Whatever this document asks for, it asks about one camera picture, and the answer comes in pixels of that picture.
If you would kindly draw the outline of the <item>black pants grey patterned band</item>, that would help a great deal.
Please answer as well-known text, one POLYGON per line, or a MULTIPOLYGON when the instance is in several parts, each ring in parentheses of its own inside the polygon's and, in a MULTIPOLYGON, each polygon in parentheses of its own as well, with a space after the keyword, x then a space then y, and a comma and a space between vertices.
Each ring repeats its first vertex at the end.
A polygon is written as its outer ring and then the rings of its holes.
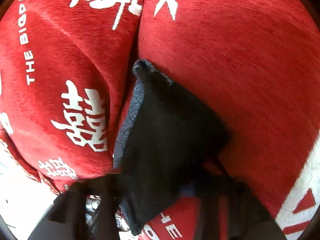
POLYGON ((216 196, 228 189, 227 177, 204 168, 219 162, 230 139, 227 129, 205 103, 149 61, 136 61, 132 71, 137 82, 114 152, 127 187, 120 206, 130 230, 141 233, 183 195, 201 199, 204 224, 216 196))

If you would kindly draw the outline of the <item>red wedding print blanket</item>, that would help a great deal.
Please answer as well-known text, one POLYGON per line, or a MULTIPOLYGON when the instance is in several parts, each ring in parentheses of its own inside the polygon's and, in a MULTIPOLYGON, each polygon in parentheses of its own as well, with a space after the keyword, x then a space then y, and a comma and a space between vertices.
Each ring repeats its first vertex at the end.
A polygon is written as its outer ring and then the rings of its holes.
POLYGON ((195 196, 137 235, 120 206, 138 60, 219 117, 218 161, 285 239, 319 239, 319 0, 1 0, 3 239, 29 239, 59 195, 108 174, 120 239, 193 239, 195 196))

